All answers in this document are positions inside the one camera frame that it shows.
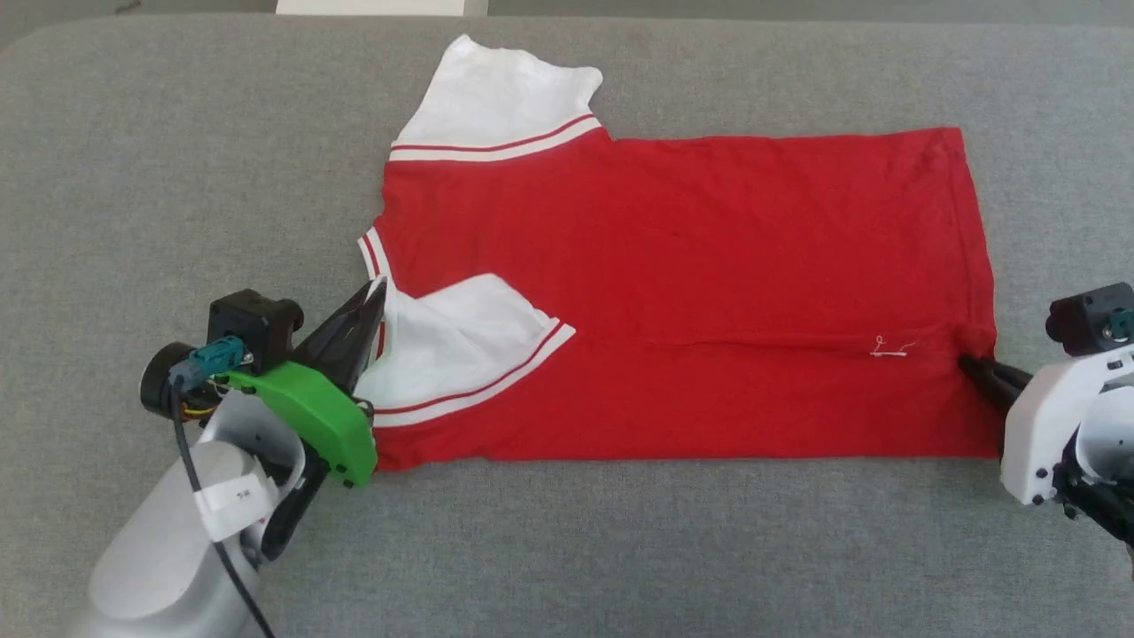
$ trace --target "green plastic part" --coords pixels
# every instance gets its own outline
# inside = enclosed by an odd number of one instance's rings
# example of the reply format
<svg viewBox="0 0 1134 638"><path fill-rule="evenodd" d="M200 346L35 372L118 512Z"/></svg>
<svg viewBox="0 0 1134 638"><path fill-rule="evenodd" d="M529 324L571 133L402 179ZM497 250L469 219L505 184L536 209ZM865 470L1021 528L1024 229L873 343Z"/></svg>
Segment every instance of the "green plastic part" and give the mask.
<svg viewBox="0 0 1134 638"><path fill-rule="evenodd" d="M321 373L287 361L259 377L238 372L227 376L231 392L255 389L255 395L327 460L331 477L366 485L378 467L370 422Z"/></svg>

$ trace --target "white tape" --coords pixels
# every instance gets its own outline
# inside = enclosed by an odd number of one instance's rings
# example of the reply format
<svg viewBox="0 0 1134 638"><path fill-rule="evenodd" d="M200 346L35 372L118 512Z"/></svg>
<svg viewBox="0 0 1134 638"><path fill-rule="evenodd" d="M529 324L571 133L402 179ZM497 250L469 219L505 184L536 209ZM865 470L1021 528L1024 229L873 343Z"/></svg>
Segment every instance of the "white tape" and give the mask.
<svg viewBox="0 0 1134 638"><path fill-rule="evenodd" d="M271 514L278 492L256 460L252 473L205 487L193 497L205 531L215 543Z"/></svg>

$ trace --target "red fabric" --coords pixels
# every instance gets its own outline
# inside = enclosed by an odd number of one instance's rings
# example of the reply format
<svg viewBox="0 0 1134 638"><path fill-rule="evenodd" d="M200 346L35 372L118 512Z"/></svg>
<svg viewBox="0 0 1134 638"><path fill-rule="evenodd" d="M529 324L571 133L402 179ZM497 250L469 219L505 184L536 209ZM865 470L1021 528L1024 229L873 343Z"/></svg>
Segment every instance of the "red fabric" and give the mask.
<svg viewBox="0 0 1134 638"><path fill-rule="evenodd" d="M667 142L599 128L503 161L393 161L383 196L399 289L492 272L578 333L499 397L375 431L380 469L997 454L998 417L956 365L996 342L957 129Z"/></svg>

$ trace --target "black cylindrical component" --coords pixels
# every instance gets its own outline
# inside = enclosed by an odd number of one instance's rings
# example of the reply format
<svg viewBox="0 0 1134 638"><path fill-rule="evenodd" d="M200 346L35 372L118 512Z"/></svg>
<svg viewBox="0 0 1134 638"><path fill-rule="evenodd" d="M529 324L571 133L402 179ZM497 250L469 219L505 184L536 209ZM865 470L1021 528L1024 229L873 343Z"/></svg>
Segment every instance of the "black cylindrical component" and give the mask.
<svg viewBox="0 0 1134 638"><path fill-rule="evenodd" d="M172 419L170 411L169 369L176 364L185 361L189 355L196 350L192 346L180 342L168 344L158 351L150 360L150 365L142 373L142 385L138 395L142 407L166 419Z"/></svg>

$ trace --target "gray floor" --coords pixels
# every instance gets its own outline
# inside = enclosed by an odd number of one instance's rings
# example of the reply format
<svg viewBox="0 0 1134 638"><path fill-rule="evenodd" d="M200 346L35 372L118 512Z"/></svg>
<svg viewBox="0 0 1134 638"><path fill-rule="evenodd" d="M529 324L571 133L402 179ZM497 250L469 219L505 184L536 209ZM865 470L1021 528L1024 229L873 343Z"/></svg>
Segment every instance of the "gray floor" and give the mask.
<svg viewBox="0 0 1134 638"><path fill-rule="evenodd" d="M0 49L95 16L273 11L276 0L0 0ZM494 16L895 20L1134 26L1134 0L490 0Z"/></svg>

